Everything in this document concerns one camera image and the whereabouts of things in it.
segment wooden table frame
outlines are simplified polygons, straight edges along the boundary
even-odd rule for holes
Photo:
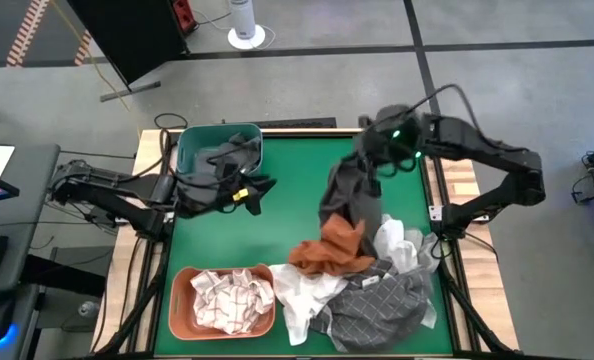
[[[335,133],[357,133],[361,129],[264,129],[264,134],[313,134],[322,136]],[[159,147],[159,130],[144,130],[139,143],[137,157],[135,159],[133,173],[137,173],[149,165],[155,163],[160,158]],[[175,164],[176,157],[173,156],[171,164]],[[427,181],[425,186],[430,188],[431,196],[428,196],[427,201],[432,201],[433,204],[443,204],[441,193],[444,192],[444,198],[448,198],[450,202],[461,204],[479,195],[479,188],[475,179],[475,174],[470,160],[459,162],[452,162],[447,160],[431,160],[426,159],[426,167],[422,168],[422,176]],[[153,169],[152,173],[157,173],[159,169]],[[473,224],[468,228],[468,232],[485,240],[492,245],[490,232],[487,225]],[[118,330],[120,325],[120,314],[122,308],[125,306],[124,318],[130,313],[134,304],[135,297],[138,291],[145,288],[145,284],[152,279],[159,264],[162,244],[150,244],[147,241],[140,241],[137,243],[135,231],[130,227],[123,227],[119,230],[113,258],[108,272],[108,289],[106,291],[105,301],[107,301],[106,320],[101,333],[99,345],[96,349],[102,348],[110,339],[110,337]],[[129,262],[133,249],[136,249],[133,268],[128,274]],[[144,263],[144,257],[150,253],[151,262]],[[481,317],[486,321],[488,326],[496,333],[499,339],[511,348],[518,348],[517,338],[515,336],[514,327],[508,310],[506,302],[506,295],[499,273],[494,254],[489,250],[483,248],[469,241],[461,241],[458,245],[455,256],[448,258],[448,265],[453,276],[459,280],[460,269],[465,276],[467,289],[470,293],[470,299],[479,312]],[[145,271],[148,271],[149,276],[141,276]],[[156,332],[156,322],[158,321],[158,310],[161,304],[157,302],[158,299],[150,301],[148,307],[143,312],[141,321],[139,323],[138,331],[129,338],[129,341],[124,344],[122,350],[130,349],[131,351],[146,351],[154,347],[154,333]],[[462,350],[473,349],[472,341],[479,343],[479,339],[469,337],[467,322],[461,308],[456,303],[454,298],[447,304],[449,312],[454,312],[454,320],[456,333],[459,338],[459,347]],[[100,327],[101,318],[97,321],[95,334],[93,339],[96,339]]]

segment gray floor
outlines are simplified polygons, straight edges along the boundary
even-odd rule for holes
[[[277,33],[272,48],[412,42],[400,1],[255,4],[257,21]],[[414,5],[426,44],[594,39],[594,0]],[[225,10],[206,0],[193,6],[210,17]],[[224,41],[210,25],[189,38],[198,52],[230,51]],[[570,197],[582,173],[579,158],[594,149],[594,48],[430,53],[428,62],[436,86],[457,82],[465,88],[490,137],[542,156],[547,200],[510,208],[491,224],[522,349],[594,359],[594,203],[576,206]],[[109,66],[101,68],[119,84]],[[0,142],[52,141],[69,150],[131,155],[136,129],[152,128],[161,112],[178,112],[195,124],[334,116],[339,126],[355,126],[360,114],[424,94],[413,53],[175,62],[139,83],[154,79],[163,87],[127,99],[127,112],[117,101],[98,102],[108,89],[92,66],[0,69]],[[452,94],[441,96],[440,106],[446,114],[464,115]],[[125,171],[132,166],[125,160],[90,162]],[[501,180],[483,166],[476,174],[484,190]],[[66,219],[51,209],[44,216]],[[41,226],[37,246],[50,235],[61,247],[113,242],[94,227]],[[65,337],[85,352],[89,338]],[[46,336],[40,350],[50,355],[38,358],[63,355],[55,345],[60,343]]]

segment green table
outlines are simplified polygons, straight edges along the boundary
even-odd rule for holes
[[[162,299],[155,340],[155,354],[322,356],[340,355],[330,339],[310,331],[308,341],[290,346],[282,307],[270,332],[253,339],[181,341],[168,328],[171,284],[177,272],[187,266],[226,268],[286,263],[288,253],[302,240],[319,239],[319,200],[326,188],[328,172],[351,152],[349,136],[272,137],[264,135],[262,173],[277,179],[277,185],[262,200],[262,214],[245,209],[232,214],[212,213],[191,220],[178,219],[175,225],[166,288]],[[405,226],[430,231],[425,190],[419,167],[382,181],[384,211]],[[420,326],[388,354],[451,354],[452,346],[442,289],[434,278],[432,303],[438,319],[433,330]]]

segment checkered cloth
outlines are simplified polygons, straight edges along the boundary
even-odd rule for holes
[[[390,261],[378,259],[346,279],[346,288],[310,322],[338,351],[387,350],[419,327],[432,293],[427,270],[398,274]]]
[[[270,283],[252,276],[248,269],[221,277],[204,270],[190,283],[197,290],[193,305],[197,324],[227,334],[250,332],[259,315],[268,312],[275,301]]]

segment orange cloth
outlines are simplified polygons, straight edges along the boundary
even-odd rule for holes
[[[288,262],[306,275],[362,272],[375,261],[370,256],[357,256],[363,234],[363,220],[353,229],[346,219],[332,214],[321,228],[321,241],[303,241],[290,252]]]

